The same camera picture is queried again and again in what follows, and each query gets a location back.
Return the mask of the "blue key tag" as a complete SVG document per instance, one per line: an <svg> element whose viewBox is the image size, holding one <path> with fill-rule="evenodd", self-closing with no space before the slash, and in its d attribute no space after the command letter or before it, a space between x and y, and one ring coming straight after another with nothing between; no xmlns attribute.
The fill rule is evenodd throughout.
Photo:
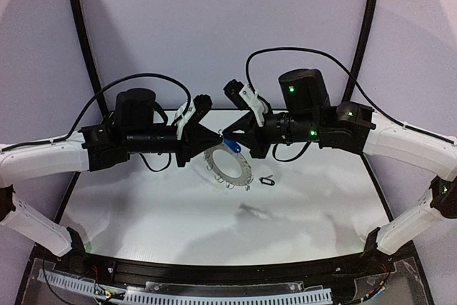
<svg viewBox="0 0 457 305"><path fill-rule="evenodd" d="M236 154L239 154L241 152L241 146L236 141L233 141L233 140L230 140L227 138L223 138L223 143L225 145L227 145L227 147L230 148L230 150L232 150L232 152L234 152Z"/></svg>

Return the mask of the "perforated metal key ring disc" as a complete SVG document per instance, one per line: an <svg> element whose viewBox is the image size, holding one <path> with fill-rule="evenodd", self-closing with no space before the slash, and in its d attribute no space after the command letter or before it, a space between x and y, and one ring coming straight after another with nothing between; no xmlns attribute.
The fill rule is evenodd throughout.
<svg viewBox="0 0 457 305"><path fill-rule="evenodd" d="M241 187L245 191L251 189L253 172L247 158L240 152L236 154L223 143L225 136L219 129L221 143L204 151L206 168L212 172L215 180L227 189Z"/></svg>

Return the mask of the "black key tag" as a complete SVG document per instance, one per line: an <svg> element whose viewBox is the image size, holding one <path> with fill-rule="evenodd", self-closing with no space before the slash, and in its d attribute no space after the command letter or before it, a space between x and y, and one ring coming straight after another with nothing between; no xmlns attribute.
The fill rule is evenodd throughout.
<svg viewBox="0 0 457 305"><path fill-rule="evenodd" d="M276 184L275 180L273 179L273 176L262 176L258 179L259 183L264 185L264 186L274 186Z"/></svg>

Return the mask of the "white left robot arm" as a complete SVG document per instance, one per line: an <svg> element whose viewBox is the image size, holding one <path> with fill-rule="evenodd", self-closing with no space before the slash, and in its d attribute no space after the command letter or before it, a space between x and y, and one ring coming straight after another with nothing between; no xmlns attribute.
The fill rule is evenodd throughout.
<svg viewBox="0 0 457 305"><path fill-rule="evenodd" d="M70 137L37 141L27 146L1 146L1 225L31 239L54 256L84 256L79 233L60 226L19 199L14 183L66 172L99 171L124 163L138 154L169 154L179 167L222 142L216 132L201 125L212 101L198 95L168 123L156 95L148 89L119 93L116 106L102 124L86 126Z"/></svg>

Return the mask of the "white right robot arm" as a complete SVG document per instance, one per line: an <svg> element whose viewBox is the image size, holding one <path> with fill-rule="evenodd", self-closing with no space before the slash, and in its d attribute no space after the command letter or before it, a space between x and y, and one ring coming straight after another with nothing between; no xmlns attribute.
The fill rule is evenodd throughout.
<svg viewBox="0 0 457 305"><path fill-rule="evenodd" d="M287 110L273 113L250 85L232 80L225 95L248 113L223 135L248 148L254 159L271 146L305 142L357 155L385 156L434 173L418 203L372 230L364 256L391 256L432 225L456 218L456 139L397 124L369 106L346 101L331 106L322 74L296 69L278 78Z"/></svg>

